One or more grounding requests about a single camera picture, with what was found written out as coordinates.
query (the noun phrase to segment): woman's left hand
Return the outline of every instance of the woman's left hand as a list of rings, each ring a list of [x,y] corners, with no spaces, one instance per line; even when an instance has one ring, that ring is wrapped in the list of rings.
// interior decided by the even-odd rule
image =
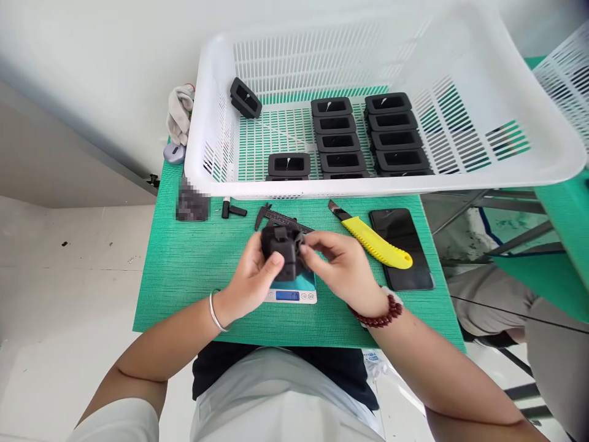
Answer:
[[[213,296],[215,315],[223,327],[258,308],[282,270],[284,258],[278,252],[264,259],[261,237],[260,232],[252,235],[231,282]]]

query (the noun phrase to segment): white sleeve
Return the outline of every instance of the white sleeve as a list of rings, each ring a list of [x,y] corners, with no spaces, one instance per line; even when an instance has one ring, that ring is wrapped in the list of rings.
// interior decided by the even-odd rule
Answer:
[[[127,398],[110,403],[88,416],[67,442],[157,442],[158,415],[143,399]]]

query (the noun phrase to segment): white shirt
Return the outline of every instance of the white shirt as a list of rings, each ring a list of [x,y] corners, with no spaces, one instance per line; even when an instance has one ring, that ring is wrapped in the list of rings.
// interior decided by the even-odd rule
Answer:
[[[190,441],[382,441],[366,406],[298,356],[252,352],[196,402]],[[158,418],[143,399],[113,402],[88,416],[69,442],[155,442]]]

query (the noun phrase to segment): phone screen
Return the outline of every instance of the phone screen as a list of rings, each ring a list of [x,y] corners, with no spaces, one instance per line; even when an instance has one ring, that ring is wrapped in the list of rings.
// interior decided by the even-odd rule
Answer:
[[[392,290],[432,290],[434,280],[423,253],[417,230],[408,209],[370,212],[372,228],[389,244],[406,251],[413,265],[401,270],[383,265],[387,284]]]

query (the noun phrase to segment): digital scale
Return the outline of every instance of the digital scale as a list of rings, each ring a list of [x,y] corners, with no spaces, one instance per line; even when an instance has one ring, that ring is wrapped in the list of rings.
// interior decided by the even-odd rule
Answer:
[[[303,269],[294,281],[274,281],[264,302],[279,302],[290,304],[317,303],[317,288],[315,273]]]

